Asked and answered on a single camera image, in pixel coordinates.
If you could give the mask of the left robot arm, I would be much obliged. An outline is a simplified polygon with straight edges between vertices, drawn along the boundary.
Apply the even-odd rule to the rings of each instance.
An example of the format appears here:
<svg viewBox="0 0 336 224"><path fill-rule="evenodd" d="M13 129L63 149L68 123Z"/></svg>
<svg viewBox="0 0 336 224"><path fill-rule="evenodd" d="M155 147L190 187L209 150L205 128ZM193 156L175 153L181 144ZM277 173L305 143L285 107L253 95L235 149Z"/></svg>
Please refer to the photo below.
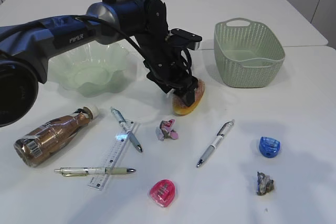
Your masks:
<svg viewBox="0 0 336 224"><path fill-rule="evenodd" d="M1 126L21 119L45 83L51 58L96 41L126 40L144 58L148 79L182 103L195 103L197 79L190 51L201 36L169 29L161 0L102 0L85 15L48 17L1 28Z"/></svg>

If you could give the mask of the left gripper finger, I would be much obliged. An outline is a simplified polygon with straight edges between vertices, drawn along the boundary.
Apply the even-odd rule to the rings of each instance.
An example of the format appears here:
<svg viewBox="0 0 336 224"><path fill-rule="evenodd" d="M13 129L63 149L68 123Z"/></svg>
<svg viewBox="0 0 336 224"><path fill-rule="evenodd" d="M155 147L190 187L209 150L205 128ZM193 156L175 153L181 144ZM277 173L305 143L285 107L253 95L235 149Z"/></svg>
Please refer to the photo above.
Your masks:
<svg viewBox="0 0 336 224"><path fill-rule="evenodd" d="M184 91L182 89L175 89L174 92L173 92L173 94L176 97L178 97L178 98L181 99L183 97L183 95L184 95Z"/></svg>
<svg viewBox="0 0 336 224"><path fill-rule="evenodd" d="M191 106L195 102L195 90L198 88L198 79L192 78L191 84L181 91L181 99L186 106Z"/></svg>

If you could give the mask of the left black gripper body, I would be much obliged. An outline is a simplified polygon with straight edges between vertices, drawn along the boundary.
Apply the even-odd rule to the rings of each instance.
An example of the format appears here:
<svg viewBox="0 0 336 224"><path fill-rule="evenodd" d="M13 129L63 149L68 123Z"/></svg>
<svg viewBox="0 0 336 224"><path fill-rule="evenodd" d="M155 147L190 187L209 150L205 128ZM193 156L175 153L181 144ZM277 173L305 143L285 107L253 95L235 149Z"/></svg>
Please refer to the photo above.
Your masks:
<svg viewBox="0 0 336 224"><path fill-rule="evenodd" d="M144 65L150 71L148 78L165 93L175 89L184 94L196 88L191 56L187 52L189 40L176 34L161 39L151 34L137 34L136 41L144 53ZM186 51L186 58L182 57L183 51Z"/></svg>

